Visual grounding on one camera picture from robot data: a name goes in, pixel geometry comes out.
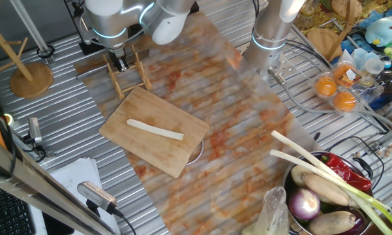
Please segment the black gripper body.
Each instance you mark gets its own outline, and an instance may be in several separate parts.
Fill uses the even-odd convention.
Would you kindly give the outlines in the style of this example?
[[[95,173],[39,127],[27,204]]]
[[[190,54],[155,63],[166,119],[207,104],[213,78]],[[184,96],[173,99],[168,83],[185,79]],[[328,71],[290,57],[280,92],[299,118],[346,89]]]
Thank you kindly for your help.
[[[112,63],[115,67],[129,67],[126,57],[114,52],[112,52]]]

